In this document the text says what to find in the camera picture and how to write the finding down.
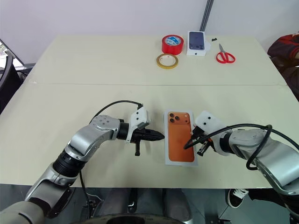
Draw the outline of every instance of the white wall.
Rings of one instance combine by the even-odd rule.
[[[0,0],[0,38],[34,63],[58,34],[185,34],[206,0]],[[214,0],[207,34],[253,35],[265,50],[299,30],[298,0]]]

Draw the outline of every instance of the phone image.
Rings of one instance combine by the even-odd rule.
[[[204,35],[202,32],[189,33],[189,48],[193,50],[204,50]]]
[[[193,162],[193,147],[184,149],[191,138],[190,115],[187,112],[168,112],[168,157],[171,161]]]

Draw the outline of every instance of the sneaker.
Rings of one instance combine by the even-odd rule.
[[[234,209],[238,208],[247,194],[246,189],[230,189],[227,197],[228,205]]]

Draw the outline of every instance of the silver robotic arm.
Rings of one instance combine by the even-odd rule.
[[[259,170],[273,189],[279,193],[287,209],[299,219],[298,151],[271,138],[267,138],[266,142],[263,142],[267,130],[262,129],[236,131],[228,129],[211,136],[209,139],[204,139],[205,136],[226,127],[207,111],[203,111],[196,118],[195,125],[192,140],[197,140],[196,142],[199,141],[203,144],[198,151],[198,154],[202,156],[207,148],[212,146],[221,155],[235,154],[242,159],[250,160],[252,155],[256,154],[259,145],[264,143],[263,148],[252,160],[252,164],[256,167],[252,168],[250,164],[247,164],[247,168]],[[191,142],[189,141],[185,148],[196,143]]]
[[[0,213],[1,223],[41,224],[44,217],[56,217],[65,206],[71,194],[70,186],[78,173],[104,141],[118,138],[135,143],[135,155],[139,155],[140,140],[164,138],[161,133],[144,128],[149,121],[144,107],[132,114],[129,123],[107,115],[93,118],[89,125],[75,133],[59,157],[31,187],[25,201],[15,203]]]

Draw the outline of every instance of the scissors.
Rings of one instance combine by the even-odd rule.
[[[219,44],[220,52],[216,55],[216,60],[219,63],[225,64],[225,63],[234,63],[235,62],[235,57],[228,53],[225,52],[221,44]]]

